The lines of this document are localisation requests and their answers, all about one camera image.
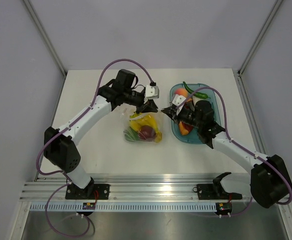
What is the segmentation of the yellow banana bunch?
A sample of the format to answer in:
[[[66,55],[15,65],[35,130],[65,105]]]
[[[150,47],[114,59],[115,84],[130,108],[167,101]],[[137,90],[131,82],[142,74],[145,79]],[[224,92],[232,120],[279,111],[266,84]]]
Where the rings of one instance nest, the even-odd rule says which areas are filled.
[[[155,142],[159,143],[162,140],[162,132],[159,129],[159,124],[153,114],[150,113],[134,113],[129,116],[129,127],[135,130],[137,133],[139,132],[142,126],[151,126],[156,132],[156,138],[152,141],[149,140],[141,140],[143,142]]]

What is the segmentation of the clear zip top bag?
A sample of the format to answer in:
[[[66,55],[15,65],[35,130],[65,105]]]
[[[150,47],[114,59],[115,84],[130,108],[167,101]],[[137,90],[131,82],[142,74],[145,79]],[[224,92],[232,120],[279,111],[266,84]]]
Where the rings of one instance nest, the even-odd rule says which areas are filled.
[[[137,113],[133,107],[125,107],[121,113],[123,136],[131,143],[160,143],[163,138],[161,113]]]

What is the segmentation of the red apple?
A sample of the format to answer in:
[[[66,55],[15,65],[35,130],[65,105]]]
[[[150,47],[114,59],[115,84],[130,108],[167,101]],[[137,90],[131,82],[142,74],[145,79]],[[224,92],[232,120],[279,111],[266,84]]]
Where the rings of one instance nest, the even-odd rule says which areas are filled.
[[[151,126],[144,125],[140,128],[138,136],[143,141],[152,141],[156,138],[156,132]]]

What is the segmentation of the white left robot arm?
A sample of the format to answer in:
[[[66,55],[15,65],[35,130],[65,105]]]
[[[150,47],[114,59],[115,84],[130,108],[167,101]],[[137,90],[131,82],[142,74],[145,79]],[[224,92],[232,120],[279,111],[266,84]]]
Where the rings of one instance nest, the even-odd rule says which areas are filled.
[[[97,89],[93,101],[73,119],[60,128],[49,127],[44,133],[44,157],[77,187],[76,193],[83,199],[93,195],[94,181],[80,166],[77,145],[81,139],[99,120],[122,104],[134,106],[138,113],[158,111],[154,102],[159,97],[156,83],[152,81],[137,92],[133,86],[137,80],[135,73],[121,69],[116,78]]]

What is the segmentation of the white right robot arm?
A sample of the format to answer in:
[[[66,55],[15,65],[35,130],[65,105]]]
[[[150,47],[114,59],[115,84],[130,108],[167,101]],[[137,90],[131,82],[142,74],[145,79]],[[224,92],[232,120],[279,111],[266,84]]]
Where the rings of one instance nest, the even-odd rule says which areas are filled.
[[[247,195],[264,208],[274,204],[288,205],[292,201],[292,181],[284,160],[267,156],[240,145],[231,138],[214,118],[214,110],[206,100],[194,109],[171,105],[161,110],[175,123],[186,123],[197,129],[199,140],[240,165],[250,176]]]

